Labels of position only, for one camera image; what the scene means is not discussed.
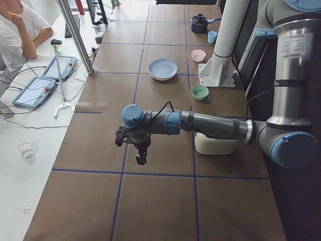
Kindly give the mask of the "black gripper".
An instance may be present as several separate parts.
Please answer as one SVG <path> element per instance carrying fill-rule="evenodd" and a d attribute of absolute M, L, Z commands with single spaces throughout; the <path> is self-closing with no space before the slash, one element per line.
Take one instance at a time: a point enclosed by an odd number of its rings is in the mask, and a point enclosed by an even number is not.
<path fill-rule="evenodd" d="M 134 144 L 134 147 L 138 150 L 136 155 L 136 161 L 139 165 L 146 164 L 147 149 L 151 145 L 151 140 L 146 140 L 143 143 Z"/>

